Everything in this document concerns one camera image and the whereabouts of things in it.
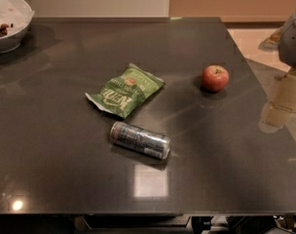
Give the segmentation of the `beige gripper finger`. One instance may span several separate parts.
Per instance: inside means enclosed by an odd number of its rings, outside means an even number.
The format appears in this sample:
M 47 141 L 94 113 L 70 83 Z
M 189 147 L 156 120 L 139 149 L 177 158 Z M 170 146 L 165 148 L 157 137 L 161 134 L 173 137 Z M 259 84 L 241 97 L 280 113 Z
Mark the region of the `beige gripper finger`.
M 275 133 L 282 129 L 285 123 L 290 120 L 293 115 L 294 113 L 292 111 L 275 106 L 268 101 L 263 106 L 258 127 L 264 133 Z
M 296 112 L 296 69 L 274 79 L 269 101 L 274 106 Z

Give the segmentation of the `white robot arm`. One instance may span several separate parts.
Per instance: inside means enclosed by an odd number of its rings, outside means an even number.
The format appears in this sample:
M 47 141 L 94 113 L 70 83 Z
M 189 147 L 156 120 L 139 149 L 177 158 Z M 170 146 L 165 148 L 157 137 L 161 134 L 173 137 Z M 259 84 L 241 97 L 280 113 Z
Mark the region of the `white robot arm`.
M 274 78 L 268 92 L 259 122 L 264 133 L 278 131 L 296 113 L 296 11 L 281 28 L 277 49 L 279 60 L 290 69 Z

